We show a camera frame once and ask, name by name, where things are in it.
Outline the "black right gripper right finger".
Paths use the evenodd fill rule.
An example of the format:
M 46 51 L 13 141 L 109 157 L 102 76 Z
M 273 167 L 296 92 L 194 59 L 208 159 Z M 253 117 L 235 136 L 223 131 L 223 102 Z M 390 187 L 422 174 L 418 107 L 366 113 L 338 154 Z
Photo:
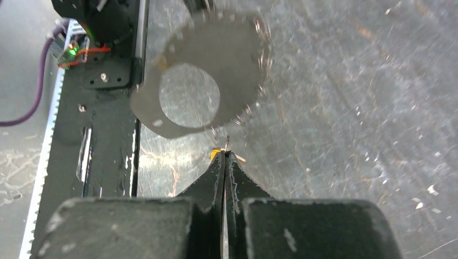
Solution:
M 379 207 L 360 199 L 275 199 L 225 154 L 230 258 L 401 258 Z

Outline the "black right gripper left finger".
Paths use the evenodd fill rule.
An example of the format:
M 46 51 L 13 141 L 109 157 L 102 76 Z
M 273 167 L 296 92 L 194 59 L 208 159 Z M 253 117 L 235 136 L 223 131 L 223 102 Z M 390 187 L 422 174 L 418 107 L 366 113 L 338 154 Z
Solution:
M 222 258 L 225 152 L 173 198 L 72 198 L 34 258 Z

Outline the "yellow tagged key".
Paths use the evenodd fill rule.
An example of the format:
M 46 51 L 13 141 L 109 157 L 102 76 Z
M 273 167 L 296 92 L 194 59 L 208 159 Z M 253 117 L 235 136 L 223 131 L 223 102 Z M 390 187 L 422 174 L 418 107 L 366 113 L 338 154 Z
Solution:
M 210 153 L 210 160 L 212 161 L 212 160 L 214 159 L 214 157 L 215 157 L 217 154 L 221 153 L 221 152 L 230 151 L 230 149 L 229 149 L 229 142 L 230 142 L 230 136 L 227 135 L 227 136 L 226 136 L 226 141 L 225 141 L 225 144 L 224 144 L 223 147 L 214 147 L 214 148 L 212 148 L 212 151 L 211 151 L 211 153 Z M 238 160 L 239 162 L 241 162 L 241 163 L 246 163 L 246 159 L 245 159 L 245 158 L 243 158 L 243 157 L 241 157 L 241 156 L 239 156 L 239 155 L 237 155 L 237 154 L 234 154 L 234 155 L 235 155 L 235 157 L 237 158 L 237 160 Z

